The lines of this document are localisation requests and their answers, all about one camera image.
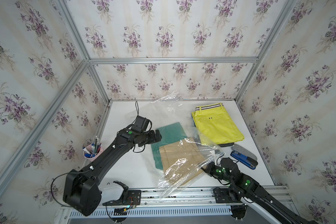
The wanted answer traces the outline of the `clear plastic vacuum bag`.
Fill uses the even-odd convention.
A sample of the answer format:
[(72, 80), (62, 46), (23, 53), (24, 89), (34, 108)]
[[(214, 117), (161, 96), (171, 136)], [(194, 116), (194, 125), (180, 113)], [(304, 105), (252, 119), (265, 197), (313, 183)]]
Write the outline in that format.
[(161, 141), (151, 144), (147, 162), (159, 198), (168, 198), (192, 185), (209, 163), (225, 155), (220, 146), (194, 125), (191, 109), (179, 91), (172, 91), (144, 106), (143, 113), (159, 131)]

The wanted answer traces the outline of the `beige trousers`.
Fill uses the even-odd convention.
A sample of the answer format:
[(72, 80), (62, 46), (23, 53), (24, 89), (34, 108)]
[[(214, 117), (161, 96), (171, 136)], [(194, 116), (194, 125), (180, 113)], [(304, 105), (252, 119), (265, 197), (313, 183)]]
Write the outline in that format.
[(163, 188), (178, 188), (187, 185), (202, 173), (201, 167), (214, 160), (215, 146), (184, 138), (159, 148), (163, 165)]

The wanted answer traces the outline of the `yellow-green trousers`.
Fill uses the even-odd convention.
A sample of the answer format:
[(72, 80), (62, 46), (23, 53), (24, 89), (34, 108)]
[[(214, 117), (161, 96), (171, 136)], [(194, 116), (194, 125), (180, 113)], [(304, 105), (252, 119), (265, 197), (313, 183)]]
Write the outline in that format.
[(236, 143), (245, 139), (222, 103), (198, 106), (191, 116), (198, 131), (215, 143)]

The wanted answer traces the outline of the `dark grey trousers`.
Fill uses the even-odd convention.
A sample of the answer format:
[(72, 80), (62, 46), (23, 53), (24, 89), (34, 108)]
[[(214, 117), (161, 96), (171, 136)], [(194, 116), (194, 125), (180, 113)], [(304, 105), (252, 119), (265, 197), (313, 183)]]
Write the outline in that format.
[(209, 139), (207, 136), (205, 135), (198, 135), (198, 137), (194, 138), (198, 143), (201, 143), (203, 145), (207, 145), (207, 146), (219, 146), (221, 148), (224, 147), (232, 147), (234, 145), (234, 142), (231, 143), (215, 143), (214, 141), (212, 141), (211, 139)]

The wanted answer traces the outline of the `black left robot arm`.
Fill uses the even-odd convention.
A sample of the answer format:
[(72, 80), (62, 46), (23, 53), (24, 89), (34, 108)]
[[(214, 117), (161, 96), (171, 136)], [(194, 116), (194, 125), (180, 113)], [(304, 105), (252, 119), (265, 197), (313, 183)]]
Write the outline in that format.
[(124, 128), (117, 132), (111, 145), (93, 162), (80, 171), (70, 171), (65, 179), (63, 201), (85, 216), (92, 214), (101, 203), (99, 185), (113, 165), (136, 145), (160, 142), (160, 131), (134, 131)]

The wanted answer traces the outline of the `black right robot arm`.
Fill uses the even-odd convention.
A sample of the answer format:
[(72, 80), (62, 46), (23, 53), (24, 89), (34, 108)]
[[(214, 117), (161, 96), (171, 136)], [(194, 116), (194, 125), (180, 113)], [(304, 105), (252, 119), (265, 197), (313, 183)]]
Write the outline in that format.
[(223, 158), (220, 166), (209, 163), (202, 170), (219, 182), (227, 182), (226, 188), (214, 188), (216, 203), (243, 203), (259, 213), (271, 224), (316, 224), (297, 215), (263, 188), (252, 177), (242, 173), (231, 158)]

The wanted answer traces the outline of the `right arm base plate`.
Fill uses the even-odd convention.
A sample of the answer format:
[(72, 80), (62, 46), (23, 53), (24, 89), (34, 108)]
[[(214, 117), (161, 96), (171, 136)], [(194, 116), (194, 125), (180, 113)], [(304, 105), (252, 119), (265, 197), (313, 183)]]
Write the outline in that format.
[(240, 203), (243, 194), (231, 188), (217, 187), (213, 189), (213, 196), (216, 203)]

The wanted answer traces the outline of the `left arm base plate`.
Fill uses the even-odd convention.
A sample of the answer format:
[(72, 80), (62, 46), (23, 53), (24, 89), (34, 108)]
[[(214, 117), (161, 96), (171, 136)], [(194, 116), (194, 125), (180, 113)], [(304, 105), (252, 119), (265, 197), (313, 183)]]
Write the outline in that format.
[(108, 182), (100, 187), (102, 206), (140, 205), (141, 190), (130, 189), (119, 181)]

